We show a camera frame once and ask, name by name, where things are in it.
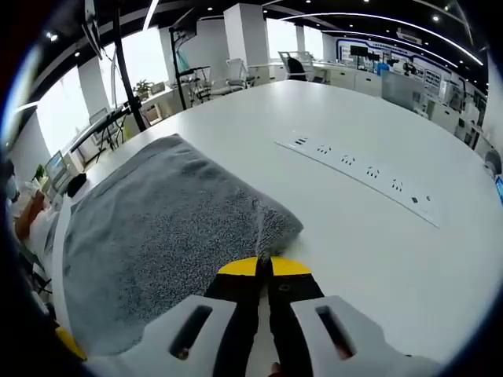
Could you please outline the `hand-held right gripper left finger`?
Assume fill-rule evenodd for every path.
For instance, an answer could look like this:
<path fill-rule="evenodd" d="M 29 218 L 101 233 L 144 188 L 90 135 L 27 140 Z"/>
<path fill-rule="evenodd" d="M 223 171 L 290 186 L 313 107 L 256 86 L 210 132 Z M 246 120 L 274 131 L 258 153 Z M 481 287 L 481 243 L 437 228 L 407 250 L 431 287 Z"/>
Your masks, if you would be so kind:
<path fill-rule="evenodd" d="M 243 376 L 258 328 L 262 286 L 255 257 L 222 267 L 204 295 L 190 295 L 147 324 L 129 350 L 84 363 L 92 376 Z"/>

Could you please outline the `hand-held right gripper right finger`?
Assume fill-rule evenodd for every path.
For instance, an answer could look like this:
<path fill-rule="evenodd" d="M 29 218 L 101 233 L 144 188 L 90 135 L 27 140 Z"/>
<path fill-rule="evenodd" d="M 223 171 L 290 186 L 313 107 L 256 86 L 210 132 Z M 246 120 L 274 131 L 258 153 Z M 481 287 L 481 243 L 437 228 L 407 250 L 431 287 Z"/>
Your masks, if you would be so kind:
<path fill-rule="evenodd" d="M 268 280 L 275 376 L 437 376 L 441 365 L 401 353 L 379 324 L 322 293 L 303 264 L 273 257 Z"/>

